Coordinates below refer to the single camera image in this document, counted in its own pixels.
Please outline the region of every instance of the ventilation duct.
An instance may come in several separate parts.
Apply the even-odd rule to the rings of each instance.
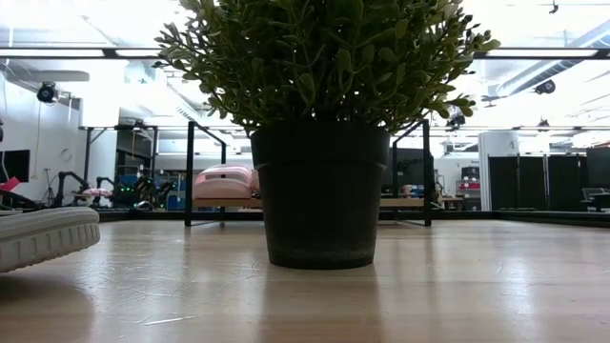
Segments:
[[[610,20],[597,28],[585,33],[582,37],[574,40],[568,45],[569,48],[610,48]],[[504,82],[496,88],[496,96],[515,95],[521,91],[532,89],[553,76],[567,71],[582,60],[562,60],[558,62],[542,61],[521,72],[519,75]]]

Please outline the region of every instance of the ceiling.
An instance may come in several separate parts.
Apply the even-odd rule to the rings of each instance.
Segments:
[[[465,11],[472,13],[480,30],[491,30],[503,47],[587,47],[610,35],[610,0],[464,0]],[[155,47],[153,38],[163,23],[184,21],[188,13],[177,0],[2,0],[0,1],[0,45],[12,47]],[[610,60],[586,61],[552,76],[557,84],[553,94],[537,95],[532,88],[514,92],[536,75],[554,68],[560,61],[486,60],[476,61],[477,73],[456,83],[457,93],[471,94],[479,103],[475,116],[466,125],[535,126],[540,119],[551,125],[610,125]],[[38,61],[21,64],[30,70],[99,70],[79,61]],[[166,71],[157,100],[177,94],[191,109],[201,114],[205,101],[194,82]],[[130,104],[122,114],[144,118],[157,117],[158,123],[176,123],[180,118],[163,106],[142,104],[150,88],[132,87]],[[507,96],[490,104],[481,97]],[[217,118],[207,125],[229,125]],[[435,118],[434,125],[445,121]],[[452,139],[469,134],[447,133]]]

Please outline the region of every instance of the security camera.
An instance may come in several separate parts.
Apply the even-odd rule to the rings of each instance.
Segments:
[[[36,97],[41,103],[54,104],[59,101],[59,90],[55,87],[54,82],[43,82]]]
[[[550,93],[554,92],[556,88],[557,87],[555,86],[555,82],[553,82],[553,80],[548,80],[544,83],[539,84],[537,87],[535,87],[534,91],[538,95],[550,94]]]

